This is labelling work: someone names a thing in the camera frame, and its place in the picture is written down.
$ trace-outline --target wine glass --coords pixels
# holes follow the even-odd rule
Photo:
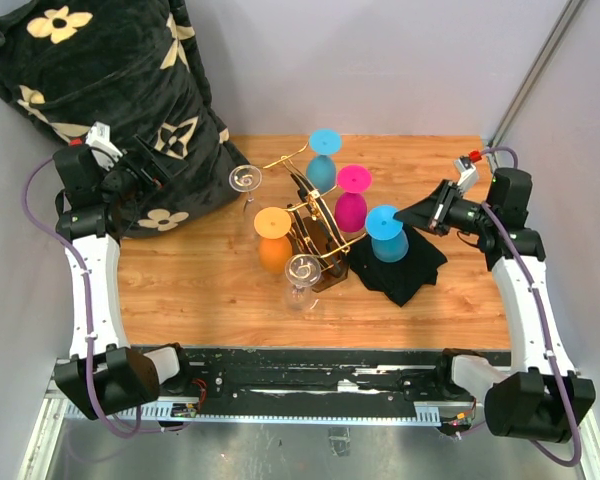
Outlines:
[[[312,287],[320,281],[322,271],[313,255],[295,255],[285,266],[289,287],[285,290],[285,303],[292,310],[308,310],[314,305]]]
[[[253,191],[262,183],[262,172],[254,165],[241,165],[234,168],[229,175],[229,184],[236,192],[247,193],[247,199],[242,207],[243,220],[249,235],[254,239],[258,238],[253,221],[262,206],[253,197]]]

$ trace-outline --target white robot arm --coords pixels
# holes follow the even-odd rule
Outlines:
[[[86,145],[64,148],[53,160],[71,205],[64,211],[57,202],[56,231],[68,242],[74,302],[70,360],[56,366],[54,379],[87,418],[95,419],[157,400],[167,381],[190,381],[189,362],[178,344],[144,354],[129,348],[118,298],[120,209],[125,202],[141,201],[174,174],[139,140],[133,151],[120,152],[102,124],[93,127]]]
[[[593,405],[595,389],[591,380],[576,375],[563,347],[547,293],[542,240],[525,227],[531,176],[498,168],[486,202],[479,204],[463,198],[477,176],[471,160],[464,157],[455,165],[459,183],[442,181],[428,198],[394,218],[438,235],[455,228],[478,236],[476,246],[505,307],[512,365],[505,373],[476,352],[445,350],[438,366],[444,390],[451,396],[467,391],[482,402],[494,435],[566,442]]]

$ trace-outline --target flower pattern pillow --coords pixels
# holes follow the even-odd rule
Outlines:
[[[0,17],[0,97],[58,142],[100,121],[119,148],[138,135],[181,172],[125,206],[127,236],[172,230],[237,196],[229,173],[247,160],[211,108],[184,0],[30,1]]]

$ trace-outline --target white wall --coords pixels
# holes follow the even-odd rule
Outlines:
[[[533,175],[556,319],[595,381],[600,424],[600,0],[585,4],[504,143]]]
[[[0,0],[0,14],[21,3]],[[67,356],[71,338],[64,254],[20,209],[26,176],[55,148],[0,100],[0,480],[15,478],[55,359]],[[60,182],[53,166],[40,177],[31,204],[53,224]]]
[[[233,133],[490,136],[565,0],[187,0]]]

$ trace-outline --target wooden table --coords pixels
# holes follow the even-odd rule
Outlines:
[[[236,137],[255,165],[265,165],[304,145],[306,136]],[[369,168],[369,208],[406,207],[442,179],[458,178],[452,161],[479,149],[477,137],[344,137],[334,155],[338,167]],[[303,169],[312,154],[299,155]],[[485,198],[490,178],[480,162],[481,181],[467,198]],[[296,187],[282,167],[266,171],[256,192],[263,206],[296,203]],[[333,193],[333,205],[339,194]],[[243,200],[164,236],[125,240],[119,269],[124,326],[132,344],[287,346],[343,348],[508,349],[502,302],[479,251],[455,234],[427,235],[448,257],[438,285],[424,286],[403,308],[368,291],[357,275],[319,294],[307,314],[288,310],[286,280],[258,265],[242,228]]]

